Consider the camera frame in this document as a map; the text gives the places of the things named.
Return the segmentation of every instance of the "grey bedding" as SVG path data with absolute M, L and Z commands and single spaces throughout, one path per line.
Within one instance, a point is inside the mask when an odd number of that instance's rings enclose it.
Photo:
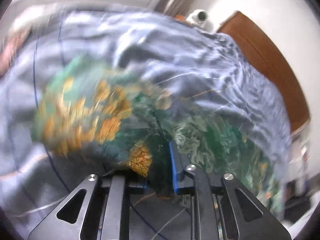
M 291 145 L 282 97 L 248 64 L 231 37 L 202 33 L 137 8 L 64 10 L 31 33 L 0 81 L 0 207 L 24 239 L 85 176 L 105 172 L 94 161 L 56 159 L 30 137 L 46 84 L 84 53 L 135 71 L 141 80 L 192 97 L 218 113 L 261 147 L 282 177 Z M 175 208 L 149 218 L 149 223 L 166 223 L 166 214 Z M 137 238 L 152 235 L 144 232 Z

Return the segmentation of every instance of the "green fabric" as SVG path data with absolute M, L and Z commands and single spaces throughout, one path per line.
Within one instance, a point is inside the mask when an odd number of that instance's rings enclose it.
M 168 141 L 174 139 L 191 163 L 208 173 L 233 173 L 274 215 L 282 210 L 273 166 L 239 130 L 215 113 L 102 61 L 76 58 L 53 78 L 36 114 L 32 138 L 56 155 L 101 158 L 116 168 L 135 171 L 131 161 L 141 158 L 134 154 L 141 157 L 147 152 L 150 159 L 141 163 L 158 195 L 171 193 Z

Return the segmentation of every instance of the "brown wooden panel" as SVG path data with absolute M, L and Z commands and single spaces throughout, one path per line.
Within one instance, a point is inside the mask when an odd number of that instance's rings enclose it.
M 276 45 L 252 20 L 237 11 L 218 32 L 230 35 L 248 62 L 278 87 L 287 108 L 291 132 L 309 121 L 308 104 L 292 69 Z

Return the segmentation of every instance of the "screw head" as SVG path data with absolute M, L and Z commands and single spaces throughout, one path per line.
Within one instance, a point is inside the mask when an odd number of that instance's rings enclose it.
M 226 179 L 226 180 L 232 180 L 234 177 L 231 173 L 226 173 L 223 175 L 223 177 Z
M 186 169 L 187 169 L 188 171 L 194 171 L 194 170 L 196 169 L 196 166 L 193 165 L 193 164 L 188 164 L 188 165 L 186 166 Z
M 89 176 L 88 176 L 88 180 L 89 181 L 95 181 L 95 180 L 97 180 L 98 179 L 98 175 L 97 174 L 90 174 Z

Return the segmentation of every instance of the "triangular cutout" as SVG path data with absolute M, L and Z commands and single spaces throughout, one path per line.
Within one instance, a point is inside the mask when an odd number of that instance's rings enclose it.
M 242 190 L 236 189 L 236 197 L 246 222 L 251 222 L 262 217 L 260 209 L 258 209 L 258 207 L 242 192 Z
M 70 224 L 74 224 L 78 215 L 85 197 L 87 190 L 82 188 L 79 190 L 57 213 L 57 218 L 68 222 Z

